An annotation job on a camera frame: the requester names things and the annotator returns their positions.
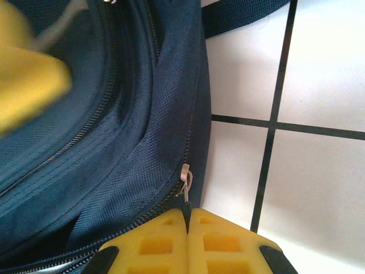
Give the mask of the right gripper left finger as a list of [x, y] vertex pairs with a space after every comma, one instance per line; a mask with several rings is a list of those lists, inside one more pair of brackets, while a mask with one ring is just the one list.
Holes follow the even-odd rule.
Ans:
[[171, 209], [106, 243], [116, 247], [108, 273], [187, 273], [187, 232], [183, 213]]

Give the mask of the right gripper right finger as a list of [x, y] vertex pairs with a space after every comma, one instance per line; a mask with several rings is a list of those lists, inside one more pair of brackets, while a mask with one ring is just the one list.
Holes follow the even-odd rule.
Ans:
[[297, 273], [273, 241], [204, 209], [193, 209], [188, 233], [188, 272]]

